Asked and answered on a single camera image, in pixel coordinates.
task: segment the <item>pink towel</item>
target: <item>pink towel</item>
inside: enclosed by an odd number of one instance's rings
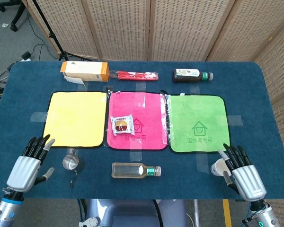
[[[135,134],[112,133],[110,117],[133,116]],[[115,149],[161,150],[167,144],[165,98],[146,92],[116,92],[109,99],[107,143]]]

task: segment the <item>yellow towel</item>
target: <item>yellow towel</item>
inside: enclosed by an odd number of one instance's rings
[[[43,135],[56,140],[54,147],[101,145],[106,101],[104,92],[53,93]]]

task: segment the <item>white cup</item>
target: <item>white cup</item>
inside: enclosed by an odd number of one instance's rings
[[[218,159],[215,163],[213,163],[212,167],[210,168],[211,172],[215,176],[223,176],[223,172],[227,171],[228,175],[231,176],[231,172],[227,167],[223,158]]]

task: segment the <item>light stand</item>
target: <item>light stand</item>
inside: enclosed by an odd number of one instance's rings
[[[84,57],[81,57],[81,56],[78,56],[78,55],[75,55],[75,54],[68,53],[68,52],[64,51],[63,48],[61,47],[61,45],[60,45],[60,43],[59,43],[59,41],[58,41],[58,39],[57,39],[55,33],[53,32],[53,30],[52,30],[52,28],[50,27],[48,21],[46,20],[44,14],[43,14],[43,12],[42,12],[42,10],[40,9],[40,6],[38,5],[37,1],[36,1],[36,0],[32,0],[32,1],[33,1],[34,5],[36,6],[36,8],[37,8],[37,10],[38,10],[38,12],[39,12],[39,14],[40,14],[40,16],[42,17],[42,20],[44,21],[44,23],[45,23],[47,29],[49,30],[49,37],[52,38],[52,39],[55,41],[57,47],[59,48],[59,50],[60,50],[60,52],[61,52],[60,57],[59,57],[59,61],[61,61],[61,59],[63,59],[63,58],[64,58],[66,61],[68,61],[68,56],[67,56],[67,55],[71,55],[71,56],[74,56],[74,57],[77,57],[77,58],[81,58],[82,60],[92,61],[92,59],[84,58]]]

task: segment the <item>chair wheel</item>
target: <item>chair wheel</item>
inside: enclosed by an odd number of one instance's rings
[[[10,29],[14,32],[18,31],[17,26],[16,25],[10,25]]]
[[[4,11],[5,11],[4,6],[1,6],[1,5],[0,5],[0,11],[1,11],[1,12],[4,12]]]

